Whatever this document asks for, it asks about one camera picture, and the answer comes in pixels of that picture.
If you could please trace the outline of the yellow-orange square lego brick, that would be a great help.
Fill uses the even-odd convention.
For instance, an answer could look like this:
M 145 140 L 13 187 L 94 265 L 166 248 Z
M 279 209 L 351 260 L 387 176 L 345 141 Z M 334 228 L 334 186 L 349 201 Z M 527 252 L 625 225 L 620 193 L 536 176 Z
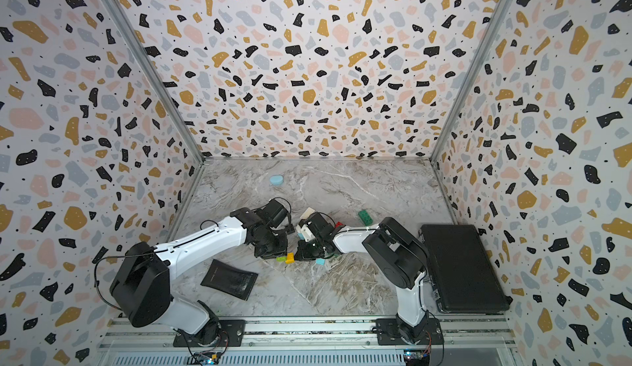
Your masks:
M 286 260 L 285 260 L 285 263 L 286 263 L 286 264 L 292 264 L 292 263 L 294 263 L 294 262 L 295 262 L 295 259 L 294 259 L 294 254 L 293 254 L 292 252 L 289 252 L 289 253 L 286 255 Z

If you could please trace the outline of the cream long lego brick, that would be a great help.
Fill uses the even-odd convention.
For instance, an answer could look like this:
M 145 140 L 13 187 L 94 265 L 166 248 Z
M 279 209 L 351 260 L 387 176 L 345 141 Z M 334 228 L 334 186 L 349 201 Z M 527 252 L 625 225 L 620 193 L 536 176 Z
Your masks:
M 307 210 L 301 215 L 301 220 L 309 219 L 314 213 L 315 210 L 311 207 L 308 207 Z

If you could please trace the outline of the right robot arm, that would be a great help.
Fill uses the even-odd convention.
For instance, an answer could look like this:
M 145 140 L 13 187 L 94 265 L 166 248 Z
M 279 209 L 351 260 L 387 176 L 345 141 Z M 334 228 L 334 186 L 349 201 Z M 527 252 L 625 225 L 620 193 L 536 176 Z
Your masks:
M 296 226 L 301 240 L 296 261 L 315 261 L 348 253 L 366 253 L 396 287 L 396 326 L 403 339 L 418 344 L 427 338 L 428 310 L 423 299 L 428 255 L 421 242 L 392 217 L 362 227 L 335 226 L 313 212 Z

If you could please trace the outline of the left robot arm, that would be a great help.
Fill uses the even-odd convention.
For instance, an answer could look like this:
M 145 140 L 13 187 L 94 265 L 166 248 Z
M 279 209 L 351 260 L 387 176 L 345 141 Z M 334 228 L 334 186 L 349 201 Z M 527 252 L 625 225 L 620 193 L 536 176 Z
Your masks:
M 134 327 L 151 324 L 175 329 L 190 346 L 213 346 L 222 336 L 221 323 L 202 301 L 174 295 L 171 284 L 197 265 L 244 244 L 255 257 L 270 259 L 287 250 L 293 231 L 291 213 L 278 201 L 250 210 L 241 208 L 198 232 L 168 243 L 133 245 L 110 286 L 110 294 Z

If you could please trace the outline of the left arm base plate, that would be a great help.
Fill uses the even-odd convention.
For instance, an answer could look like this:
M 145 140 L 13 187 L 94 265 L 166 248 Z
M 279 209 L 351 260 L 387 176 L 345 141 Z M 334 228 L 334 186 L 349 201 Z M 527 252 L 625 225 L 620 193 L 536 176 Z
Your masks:
M 240 347 L 245 333 L 245 326 L 246 321 L 243 319 L 210 321 L 195 335 L 177 331 L 172 346 L 202 351 Z

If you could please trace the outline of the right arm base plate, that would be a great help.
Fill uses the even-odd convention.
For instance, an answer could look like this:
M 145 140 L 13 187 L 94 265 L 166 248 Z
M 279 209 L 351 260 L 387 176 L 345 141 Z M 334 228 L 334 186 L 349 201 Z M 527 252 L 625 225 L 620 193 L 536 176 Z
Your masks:
M 427 346 L 444 344 L 444 335 L 437 318 L 423 318 L 411 327 L 399 318 L 379 318 L 372 331 L 380 346 Z

